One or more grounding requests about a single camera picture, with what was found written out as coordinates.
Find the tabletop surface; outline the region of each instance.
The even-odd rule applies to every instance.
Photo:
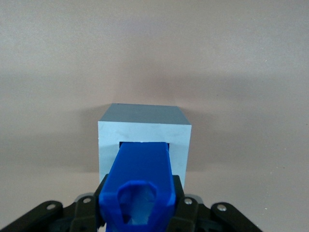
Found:
[[[111,103],[178,106],[185,192],[308,231],[309,1],[1,1],[0,228],[99,184]]]

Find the metal screw head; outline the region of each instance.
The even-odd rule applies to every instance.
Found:
[[[219,209],[220,211],[224,212],[227,210],[227,208],[223,205],[223,204],[219,204],[217,205],[217,209]]]
[[[89,203],[91,202],[91,198],[87,197],[85,199],[83,199],[83,202],[86,204],[86,203]]]
[[[51,210],[51,209],[53,209],[53,208],[55,208],[55,207],[56,207],[55,204],[49,204],[49,205],[46,207],[46,209],[47,209],[47,210]]]
[[[185,198],[185,199],[184,199],[184,202],[185,202],[186,204],[192,204],[192,200],[191,200],[190,198]]]

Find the bolt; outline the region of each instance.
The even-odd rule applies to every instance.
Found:
[[[184,202],[185,202],[186,204],[192,204],[192,200],[191,200],[190,198],[185,198],[185,199],[184,199]]]
[[[223,205],[223,204],[219,204],[217,205],[217,209],[219,209],[220,211],[224,212],[227,210],[227,208]]]

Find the box top face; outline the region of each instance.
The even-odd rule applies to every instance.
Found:
[[[113,103],[100,121],[190,125],[177,106]]]

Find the box front face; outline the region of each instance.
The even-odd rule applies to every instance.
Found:
[[[191,125],[99,121],[100,181],[109,173],[120,142],[166,142],[172,173],[180,176],[184,186],[190,135]]]

